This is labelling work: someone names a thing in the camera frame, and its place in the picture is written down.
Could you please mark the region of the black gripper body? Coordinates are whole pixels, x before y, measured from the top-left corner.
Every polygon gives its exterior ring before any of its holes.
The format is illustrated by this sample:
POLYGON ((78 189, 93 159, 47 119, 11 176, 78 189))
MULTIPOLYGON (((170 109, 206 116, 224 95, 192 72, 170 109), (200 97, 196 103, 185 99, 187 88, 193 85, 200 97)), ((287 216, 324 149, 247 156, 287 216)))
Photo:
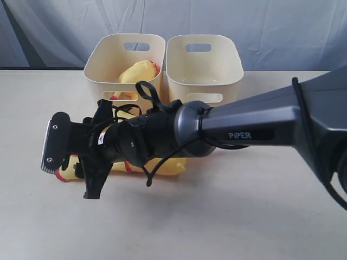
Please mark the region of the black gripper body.
MULTIPOLYGON (((128 161, 134 166, 144 167, 154 158, 166 161, 176 157, 175 116, 175 113, 157 110, 121 122, 114 122, 113 118, 98 138, 104 158, 111 166, 128 161)), ((82 122, 72 122, 68 154, 77 155, 78 159, 87 155, 86 134, 90 129, 82 122)), ((82 167, 80 159, 77 166, 82 167)))

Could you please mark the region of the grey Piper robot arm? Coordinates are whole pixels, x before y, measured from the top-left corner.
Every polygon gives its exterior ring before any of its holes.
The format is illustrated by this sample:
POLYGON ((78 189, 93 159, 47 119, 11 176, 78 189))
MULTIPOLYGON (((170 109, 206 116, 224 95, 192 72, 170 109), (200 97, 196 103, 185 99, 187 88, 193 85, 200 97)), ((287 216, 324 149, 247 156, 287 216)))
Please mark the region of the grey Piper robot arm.
POLYGON ((77 155, 86 199, 99 199, 112 165, 128 161, 139 168, 153 158, 206 157, 215 148, 293 147, 341 206, 346 201, 331 184, 334 174, 346 188, 346 68, 218 107, 202 101, 161 103, 152 84, 136 83, 151 109, 130 119, 101 99, 94 116, 72 122, 55 113, 44 139, 41 170, 65 170, 77 155))

